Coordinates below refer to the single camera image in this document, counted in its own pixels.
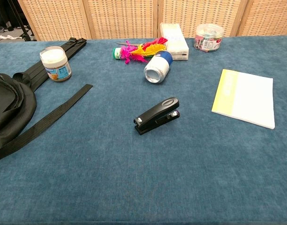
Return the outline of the clear tub of binder clips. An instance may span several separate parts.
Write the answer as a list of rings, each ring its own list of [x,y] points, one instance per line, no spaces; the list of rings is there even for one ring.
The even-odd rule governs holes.
[[[200,24],[196,28],[194,47],[203,52],[213,52],[219,49],[224,34],[224,28],[213,24]]]

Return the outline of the silver and blue can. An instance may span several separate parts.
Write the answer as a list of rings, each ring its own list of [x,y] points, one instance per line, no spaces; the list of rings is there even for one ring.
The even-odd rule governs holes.
[[[158,51],[144,68],[144,75],[151,83],[161,83],[165,79],[173,58],[168,51]]]

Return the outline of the black tripod stand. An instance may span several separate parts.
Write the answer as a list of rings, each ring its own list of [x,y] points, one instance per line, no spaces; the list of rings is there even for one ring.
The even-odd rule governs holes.
[[[18,23],[18,28],[22,30],[22,34],[20,37],[24,41],[37,41],[37,38],[35,37],[35,33],[33,32],[29,22],[27,21],[27,17],[24,14],[22,7],[20,6],[18,0],[6,0],[8,2],[8,5],[10,6],[10,9],[14,15],[15,20]]]

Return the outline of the black backpack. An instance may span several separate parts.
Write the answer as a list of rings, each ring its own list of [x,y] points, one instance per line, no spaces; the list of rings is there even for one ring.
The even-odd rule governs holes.
[[[68,60],[86,45],[84,38],[70,38],[62,47]],[[0,73],[0,160],[18,151],[64,115],[92,85],[84,85],[68,101],[23,132],[37,107],[35,90],[50,79],[41,60],[13,76]]]

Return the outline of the woven folding screen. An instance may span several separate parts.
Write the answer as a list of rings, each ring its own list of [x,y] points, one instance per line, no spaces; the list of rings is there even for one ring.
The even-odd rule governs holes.
[[[225,37],[287,35],[287,0],[18,0],[39,41],[156,38],[161,23],[185,37],[203,23]]]

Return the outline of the blue tablecloth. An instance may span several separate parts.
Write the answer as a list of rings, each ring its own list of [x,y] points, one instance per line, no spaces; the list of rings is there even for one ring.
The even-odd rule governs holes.
[[[287,36],[190,48],[158,85],[116,45],[88,40],[69,80],[36,90],[30,126],[92,85],[0,160],[0,225],[287,225]],[[273,79],[275,129],[211,111],[223,69]],[[179,118],[139,135],[134,119],[171,97]]]

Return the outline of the yellow white notepad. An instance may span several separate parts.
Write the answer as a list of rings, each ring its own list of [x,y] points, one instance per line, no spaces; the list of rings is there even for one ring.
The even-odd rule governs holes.
[[[223,69],[211,111],[275,129],[273,79]]]

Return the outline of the white plastic box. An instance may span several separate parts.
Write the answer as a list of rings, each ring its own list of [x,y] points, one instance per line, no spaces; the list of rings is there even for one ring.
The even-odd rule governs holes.
[[[160,24],[161,36],[166,38],[166,50],[170,52],[173,60],[188,60],[189,47],[178,23]]]

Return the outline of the colourful feather shuttlecock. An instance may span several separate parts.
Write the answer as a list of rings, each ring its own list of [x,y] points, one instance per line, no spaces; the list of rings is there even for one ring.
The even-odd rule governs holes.
[[[145,58],[154,56],[159,51],[165,51],[165,43],[168,41],[165,37],[159,37],[153,41],[132,44],[128,40],[125,43],[120,43],[122,47],[113,49],[112,56],[116,60],[123,60],[126,64],[131,61],[147,62]]]

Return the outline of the black stapler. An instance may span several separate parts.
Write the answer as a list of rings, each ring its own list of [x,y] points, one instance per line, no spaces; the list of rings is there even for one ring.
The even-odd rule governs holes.
[[[153,106],[134,119],[135,129],[143,135],[159,126],[179,118],[179,100],[170,97]]]

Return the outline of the jar with white lid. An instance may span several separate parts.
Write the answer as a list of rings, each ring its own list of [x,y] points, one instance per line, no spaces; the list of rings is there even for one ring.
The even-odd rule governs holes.
[[[49,76],[55,82],[62,82],[72,75],[67,55],[62,47],[50,46],[40,52],[41,62]]]

